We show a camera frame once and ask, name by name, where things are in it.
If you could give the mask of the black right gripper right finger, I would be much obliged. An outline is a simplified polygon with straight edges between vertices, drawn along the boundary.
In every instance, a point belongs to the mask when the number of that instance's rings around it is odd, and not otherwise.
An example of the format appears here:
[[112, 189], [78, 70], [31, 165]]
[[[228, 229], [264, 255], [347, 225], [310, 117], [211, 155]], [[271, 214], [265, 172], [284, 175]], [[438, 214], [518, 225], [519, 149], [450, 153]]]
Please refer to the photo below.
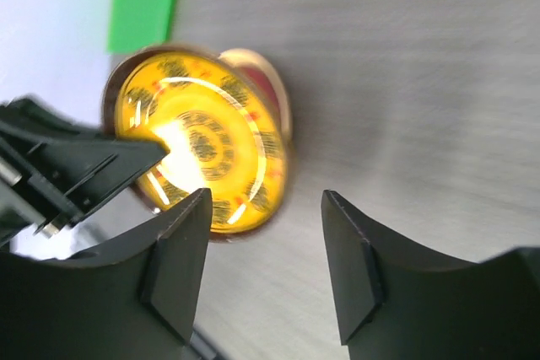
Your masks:
[[538, 248], [465, 261], [330, 190], [321, 220], [339, 336], [352, 359], [538, 358]]

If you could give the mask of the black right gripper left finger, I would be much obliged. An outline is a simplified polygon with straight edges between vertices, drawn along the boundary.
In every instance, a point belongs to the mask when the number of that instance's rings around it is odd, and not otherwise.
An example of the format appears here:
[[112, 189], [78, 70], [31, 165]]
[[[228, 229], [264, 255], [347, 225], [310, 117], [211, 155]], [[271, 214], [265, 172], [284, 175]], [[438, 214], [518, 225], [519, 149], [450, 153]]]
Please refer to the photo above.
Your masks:
[[180, 358], [211, 219], [211, 193], [200, 189], [66, 260], [2, 253], [2, 358]]

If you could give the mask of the cream yellow plate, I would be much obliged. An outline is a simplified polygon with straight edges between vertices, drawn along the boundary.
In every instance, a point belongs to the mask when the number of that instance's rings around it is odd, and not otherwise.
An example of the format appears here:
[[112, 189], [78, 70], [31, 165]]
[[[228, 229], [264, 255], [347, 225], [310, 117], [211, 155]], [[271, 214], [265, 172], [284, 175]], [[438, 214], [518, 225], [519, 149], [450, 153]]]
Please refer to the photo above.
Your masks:
[[274, 65], [263, 55], [245, 48], [233, 48], [219, 54], [219, 60], [240, 69], [249, 65], [264, 71], [271, 82], [279, 102], [278, 117], [280, 131], [285, 142], [291, 142], [293, 137], [293, 116], [289, 101], [289, 94], [284, 82]]

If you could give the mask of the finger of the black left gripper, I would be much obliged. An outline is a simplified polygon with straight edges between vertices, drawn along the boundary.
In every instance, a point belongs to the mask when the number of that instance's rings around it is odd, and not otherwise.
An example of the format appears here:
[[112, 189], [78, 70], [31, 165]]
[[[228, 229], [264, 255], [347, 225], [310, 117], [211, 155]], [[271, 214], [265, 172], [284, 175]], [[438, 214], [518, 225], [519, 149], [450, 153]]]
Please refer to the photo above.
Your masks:
[[166, 155], [156, 142], [1, 124], [1, 223], [75, 225]]

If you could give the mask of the dark red patterned plate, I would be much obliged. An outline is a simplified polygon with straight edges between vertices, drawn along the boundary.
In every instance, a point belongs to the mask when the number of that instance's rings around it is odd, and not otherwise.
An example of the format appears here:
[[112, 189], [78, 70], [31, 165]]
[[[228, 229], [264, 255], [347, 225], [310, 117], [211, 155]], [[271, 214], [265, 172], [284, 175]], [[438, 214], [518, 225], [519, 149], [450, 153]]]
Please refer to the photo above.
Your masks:
[[272, 106], [276, 109], [278, 116], [279, 102], [274, 88], [269, 81], [267, 75], [258, 67], [244, 65], [240, 67], [240, 70], [251, 79], [251, 81], [266, 95], [266, 98], [271, 102]]

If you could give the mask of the olive yellow patterned plate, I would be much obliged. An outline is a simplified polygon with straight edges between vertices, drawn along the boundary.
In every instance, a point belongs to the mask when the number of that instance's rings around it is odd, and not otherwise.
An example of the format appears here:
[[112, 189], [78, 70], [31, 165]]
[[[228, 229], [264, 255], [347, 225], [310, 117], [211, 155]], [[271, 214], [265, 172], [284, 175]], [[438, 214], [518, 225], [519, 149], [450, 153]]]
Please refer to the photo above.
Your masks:
[[105, 85], [102, 123], [166, 148], [132, 188], [145, 206], [162, 212], [208, 188], [211, 238], [225, 241], [261, 230], [279, 209], [290, 142], [266, 95], [219, 54], [164, 45], [126, 57]]

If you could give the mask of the green plastic mat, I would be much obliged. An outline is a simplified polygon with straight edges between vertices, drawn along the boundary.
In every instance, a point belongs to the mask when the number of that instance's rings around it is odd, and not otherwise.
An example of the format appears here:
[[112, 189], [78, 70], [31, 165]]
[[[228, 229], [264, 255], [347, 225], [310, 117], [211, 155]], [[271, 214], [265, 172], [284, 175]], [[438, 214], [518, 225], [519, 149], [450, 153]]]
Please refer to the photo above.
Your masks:
[[124, 54], [168, 40], [176, 0], [112, 0], [107, 49]]

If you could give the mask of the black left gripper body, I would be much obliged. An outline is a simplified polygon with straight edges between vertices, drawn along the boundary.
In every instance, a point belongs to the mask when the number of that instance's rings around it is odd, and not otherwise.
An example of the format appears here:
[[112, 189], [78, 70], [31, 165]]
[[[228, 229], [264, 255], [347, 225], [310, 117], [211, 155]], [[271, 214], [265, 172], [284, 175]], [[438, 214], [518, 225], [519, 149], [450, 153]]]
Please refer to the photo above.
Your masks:
[[73, 226], [103, 206], [94, 178], [105, 167], [104, 140], [32, 97], [1, 105], [2, 244], [31, 224]]

